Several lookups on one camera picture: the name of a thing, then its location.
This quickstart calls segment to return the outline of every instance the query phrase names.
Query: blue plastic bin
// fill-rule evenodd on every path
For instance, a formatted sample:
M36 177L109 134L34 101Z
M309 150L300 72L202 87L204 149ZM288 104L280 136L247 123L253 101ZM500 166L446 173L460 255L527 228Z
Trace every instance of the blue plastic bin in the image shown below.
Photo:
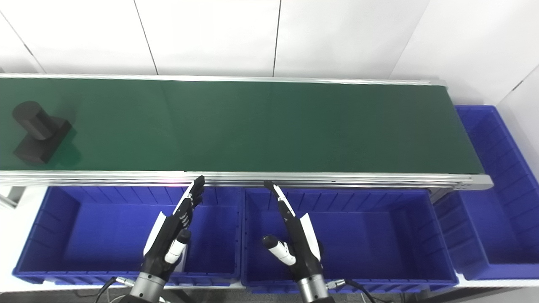
M354 279L371 292L434 291L457 283L427 191L283 191L296 215L309 213L328 281ZM269 233L288 239L267 189L246 190L244 220L242 283L259 293L297 292L289 269L262 244Z
M103 284L136 278L157 214L169 215L181 187L50 187L13 275L31 283ZM243 189L207 187L190 226L185 272L169 283L239 280Z
M494 187L435 204L455 269L468 280L539 279L539 186L493 106L457 106Z

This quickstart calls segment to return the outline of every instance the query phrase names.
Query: robotic hand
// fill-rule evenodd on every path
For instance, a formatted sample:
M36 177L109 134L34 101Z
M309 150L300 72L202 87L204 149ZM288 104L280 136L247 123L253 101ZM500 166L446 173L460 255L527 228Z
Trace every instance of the robotic hand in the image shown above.
M129 295L120 303L156 303L163 287L173 273L189 239L187 230L193 209L202 201L204 176L194 180L170 216L162 212L157 217L144 247L144 262Z
M321 246L316 239L309 214L298 219L285 194L277 185L265 181L264 186L277 198L279 212L291 240L291 243L287 244L275 236L268 235L262 239L264 246L289 266L304 303L334 303L335 300L329 296L328 286L322 275Z

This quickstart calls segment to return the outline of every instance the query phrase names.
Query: cable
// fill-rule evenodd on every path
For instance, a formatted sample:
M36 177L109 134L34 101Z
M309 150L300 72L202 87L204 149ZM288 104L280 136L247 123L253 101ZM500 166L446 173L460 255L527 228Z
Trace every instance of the cable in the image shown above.
M110 301L109 303L113 303L113 302L116 301L117 299L121 299L121 298L123 298L123 297L125 297L125 296L126 296L126 295L124 295L124 294L123 294L123 295L119 295L118 297L112 299L112 301Z
M374 298L373 296L371 296L371 294L367 291L367 289L365 289L365 287L363 287L363 285L351 280L351 279L345 279L344 280L344 283L352 286L352 287L355 287L357 289L359 289L360 291L362 291L366 296L367 298L369 298L369 300L371 301L371 303L376 303L375 300L378 300L382 303L392 303L390 301L385 301L385 300L382 300L382 299L379 299L379 298Z
M103 285L103 287L101 287L101 289L99 290L98 296L95 298L94 303L98 303L99 298L101 297L101 295L108 289L108 287L109 287L110 285L112 285L114 282L116 282L116 278L117 278L117 277L111 277L110 279L108 279L107 282L105 282L105 284Z

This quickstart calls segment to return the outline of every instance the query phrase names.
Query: white wall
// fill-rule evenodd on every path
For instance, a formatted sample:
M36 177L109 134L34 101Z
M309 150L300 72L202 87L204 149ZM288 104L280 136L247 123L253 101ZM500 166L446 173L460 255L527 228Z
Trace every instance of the white wall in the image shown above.
M0 72L42 73L3 15L0 15Z
M155 74L131 0L0 0L47 73Z
M496 107L539 180L539 67Z
M497 104L539 64L530 0L0 0L0 12L4 72L439 78L455 103Z

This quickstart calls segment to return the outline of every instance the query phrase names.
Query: black block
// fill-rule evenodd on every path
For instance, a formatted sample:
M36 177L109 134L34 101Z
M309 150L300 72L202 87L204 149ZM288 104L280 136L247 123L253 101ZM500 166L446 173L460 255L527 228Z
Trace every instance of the black block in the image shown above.
M71 124L62 118L53 116L50 118L58 126L52 137L37 140L31 134L27 134L13 152L19 159L40 164L47 163L51 159L62 140L69 133Z

